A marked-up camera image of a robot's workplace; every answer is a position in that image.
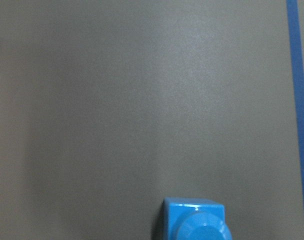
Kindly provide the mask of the small blue toy block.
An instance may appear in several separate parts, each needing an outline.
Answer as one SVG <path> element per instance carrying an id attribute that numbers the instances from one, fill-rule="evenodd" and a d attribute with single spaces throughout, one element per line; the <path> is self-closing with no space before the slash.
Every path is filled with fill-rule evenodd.
<path id="1" fill-rule="evenodd" d="M 225 206 L 204 198 L 163 200 L 164 240 L 231 240 Z"/>

